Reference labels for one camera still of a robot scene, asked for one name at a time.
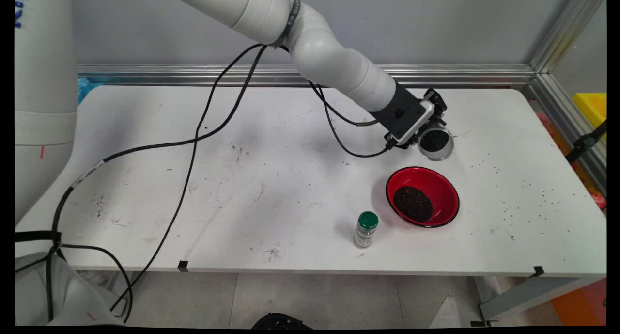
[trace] black pepper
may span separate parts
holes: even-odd
[[[396,190],[394,206],[406,217],[417,222],[427,222],[433,215],[430,199],[424,192],[412,186],[403,186]]]
[[[450,137],[444,131],[431,130],[422,137],[420,146],[425,151],[437,152],[446,146],[449,139]]]

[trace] floor tile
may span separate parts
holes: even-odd
[[[313,329],[403,327],[394,276],[239,274],[230,328],[250,329],[269,312]]]
[[[228,328],[237,274],[147,272],[133,288],[132,327]]]
[[[472,277],[398,276],[405,328],[428,328],[446,297],[454,297],[463,328],[479,321],[480,297]]]

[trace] orange object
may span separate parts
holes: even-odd
[[[551,301],[565,326],[607,325],[607,279]]]

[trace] black tape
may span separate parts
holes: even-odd
[[[529,278],[538,277],[541,274],[544,274],[543,267],[542,266],[534,266],[534,274],[529,276]]]
[[[25,232],[15,232],[15,243],[18,242],[28,242],[28,241],[38,241],[40,239],[53,239],[54,236],[62,235],[61,232],[53,233],[49,230],[39,230],[39,231],[25,231]]]
[[[284,39],[286,38],[286,36],[288,36],[288,33],[291,31],[291,27],[293,26],[293,23],[295,23],[295,19],[297,19],[297,14],[299,14],[299,8],[301,8],[301,1],[293,0],[293,7],[291,8],[291,12],[288,14],[288,20],[286,21],[286,26],[284,28],[284,31],[282,31],[282,34],[277,38],[277,40],[275,40],[275,42],[269,45],[270,47],[273,47],[274,49],[278,49],[279,45],[281,45],[282,42],[284,42]]]
[[[180,260],[178,268],[181,272],[187,272],[187,261]]]

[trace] spice jar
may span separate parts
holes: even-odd
[[[363,212],[357,219],[357,229],[354,236],[355,245],[366,248],[372,242],[372,235],[379,224],[379,217],[372,212]]]

